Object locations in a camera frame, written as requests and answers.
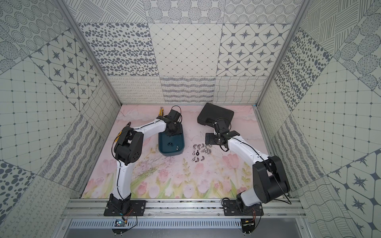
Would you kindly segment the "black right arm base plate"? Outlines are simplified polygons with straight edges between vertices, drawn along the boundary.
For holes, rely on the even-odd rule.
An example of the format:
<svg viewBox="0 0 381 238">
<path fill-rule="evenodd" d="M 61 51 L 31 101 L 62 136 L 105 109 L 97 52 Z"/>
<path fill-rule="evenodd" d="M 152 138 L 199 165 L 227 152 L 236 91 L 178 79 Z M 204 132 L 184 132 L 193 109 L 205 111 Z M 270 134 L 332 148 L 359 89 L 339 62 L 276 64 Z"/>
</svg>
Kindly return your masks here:
<svg viewBox="0 0 381 238">
<path fill-rule="evenodd" d="M 225 216 L 262 216 L 264 214 L 260 203 L 246 206 L 239 200 L 223 198 L 221 205 Z"/>
</svg>

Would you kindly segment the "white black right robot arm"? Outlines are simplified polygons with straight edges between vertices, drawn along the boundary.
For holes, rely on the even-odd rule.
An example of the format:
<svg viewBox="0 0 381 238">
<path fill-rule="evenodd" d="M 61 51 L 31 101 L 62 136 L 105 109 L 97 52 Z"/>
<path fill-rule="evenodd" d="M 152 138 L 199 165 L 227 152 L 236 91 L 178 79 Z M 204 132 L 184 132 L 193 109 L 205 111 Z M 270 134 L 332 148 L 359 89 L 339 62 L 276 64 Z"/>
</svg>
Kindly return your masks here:
<svg viewBox="0 0 381 238">
<path fill-rule="evenodd" d="M 218 118 L 207 123 L 214 129 L 205 135 L 207 145 L 218 145 L 223 151 L 232 151 L 252 167 L 253 187 L 237 195 L 239 209 L 248 209 L 260 203 L 269 203 L 290 190 L 283 162 L 278 156 L 268 156 L 249 145 L 236 131 L 230 130 L 230 122 Z"/>
</svg>

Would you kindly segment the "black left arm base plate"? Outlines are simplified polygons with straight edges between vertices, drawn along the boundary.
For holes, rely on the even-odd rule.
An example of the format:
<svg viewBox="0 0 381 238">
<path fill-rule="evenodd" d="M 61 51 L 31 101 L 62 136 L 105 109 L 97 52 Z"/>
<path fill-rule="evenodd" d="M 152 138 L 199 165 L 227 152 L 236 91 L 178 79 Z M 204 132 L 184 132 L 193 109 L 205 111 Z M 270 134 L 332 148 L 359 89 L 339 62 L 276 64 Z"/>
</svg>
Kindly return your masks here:
<svg viewBox="0 0 381 238">
<path fill-rule="evenodd" d="M 104 216 L 143 216 L 146 207 L 146 200 L 131 200 L 131 195 L 125 199 L 118 199 L 110 194 Z"/>
</svg>

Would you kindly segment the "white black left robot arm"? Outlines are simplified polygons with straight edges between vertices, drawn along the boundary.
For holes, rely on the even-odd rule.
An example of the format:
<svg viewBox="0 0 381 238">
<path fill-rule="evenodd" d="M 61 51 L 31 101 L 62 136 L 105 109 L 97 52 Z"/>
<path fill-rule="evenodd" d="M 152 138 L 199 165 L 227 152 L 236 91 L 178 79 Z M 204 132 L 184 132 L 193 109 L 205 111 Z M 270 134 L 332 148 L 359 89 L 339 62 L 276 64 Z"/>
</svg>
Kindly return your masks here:
<svg viewBox="0 0 381 238">
<path fill-rule="evenodd" d="M 129 206 L 133 169 L 141 157 L 144 141 L 159 133 L 169 137 L 179 135 L 182 132 L 181 123 L 181 111 L 172 108 L 167 115 L 158 116 L 143 126 L 126 126 L 116 136 L 112 148 L 112 155 L 117 161 L 115 185 L 109 200 L 112 205 L 120 210 Z"/>
</svg>

